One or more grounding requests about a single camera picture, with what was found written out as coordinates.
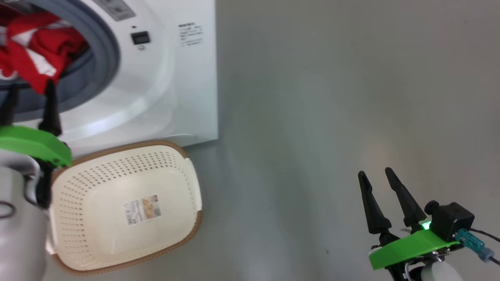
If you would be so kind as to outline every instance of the white plastic basket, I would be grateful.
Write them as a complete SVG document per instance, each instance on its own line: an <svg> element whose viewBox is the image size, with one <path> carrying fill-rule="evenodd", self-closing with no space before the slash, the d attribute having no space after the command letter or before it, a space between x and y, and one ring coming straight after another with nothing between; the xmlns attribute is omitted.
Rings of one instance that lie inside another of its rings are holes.
<svg viewBox="0 0 500 281"><path fill-rule="evenodd" d="M130 267L187 243L201 222L195 169L177 145L97 152L53 176L51 255L73 275Z"/></svg>

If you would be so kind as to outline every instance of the washing machine drum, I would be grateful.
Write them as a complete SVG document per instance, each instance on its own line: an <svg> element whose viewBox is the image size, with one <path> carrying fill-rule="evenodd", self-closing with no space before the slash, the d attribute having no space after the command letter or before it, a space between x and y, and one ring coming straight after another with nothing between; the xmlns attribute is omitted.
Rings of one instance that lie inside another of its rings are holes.
<svg viewBox="0 0 500 281"><path fill-rule="evenodd" d="M60 113L96 97L115 77L120 59L117 40L105 22L79 0L0 0L0 3L23 13L51 12L71 23L85 37L88 48L63 72L57 85ZM14 121L40 118L45 97L35 93L30 85L20 78L14 81L0 80L0 103L3 103L13 84L21 88Z"/></svg>

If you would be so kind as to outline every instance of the white washing machine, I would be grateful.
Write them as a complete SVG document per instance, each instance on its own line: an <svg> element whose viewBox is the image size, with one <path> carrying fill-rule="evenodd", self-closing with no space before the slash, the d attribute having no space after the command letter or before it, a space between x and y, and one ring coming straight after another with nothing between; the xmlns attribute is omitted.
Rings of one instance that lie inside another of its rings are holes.
<svg viewBox="0 0 500 281"><path fill-rule="evenodd" d="M217 138L214 0L25 2L70 22L90 47L57 87L60 139L75 157L151 139ZM45 99L25 91L15 121L36 128Z"/></svg>

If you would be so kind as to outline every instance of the blue connector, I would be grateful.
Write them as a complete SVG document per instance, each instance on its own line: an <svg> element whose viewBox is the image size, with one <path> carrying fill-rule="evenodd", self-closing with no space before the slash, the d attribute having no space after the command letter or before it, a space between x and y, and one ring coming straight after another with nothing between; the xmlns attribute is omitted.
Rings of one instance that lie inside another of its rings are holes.
<svg viewBox="0 0 500 281"><path fill-rule="evenodd" d="M456 233L455 240L457 240L464 247L467 247L474 251L474 253L479 256L481 261L485 263L489 262L490 257L493 257L493 255L495 255L495 252L493 252L490 248L485 247L485 243L483 241L481 241L479 238L474 236L474 234L470 233L464 228L460 229Z"/></svg>

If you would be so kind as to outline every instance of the laundry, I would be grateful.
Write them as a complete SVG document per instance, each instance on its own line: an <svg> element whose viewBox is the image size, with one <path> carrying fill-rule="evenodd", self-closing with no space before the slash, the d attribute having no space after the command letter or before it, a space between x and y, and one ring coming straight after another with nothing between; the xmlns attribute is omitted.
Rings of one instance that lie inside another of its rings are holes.
<svg viewBox="0 0 500 281"><path fill-rule="evenodd" d="M0 79L17 76L43 95L87 43L67 21L50 12L21 14L0 5Z"/></svg>

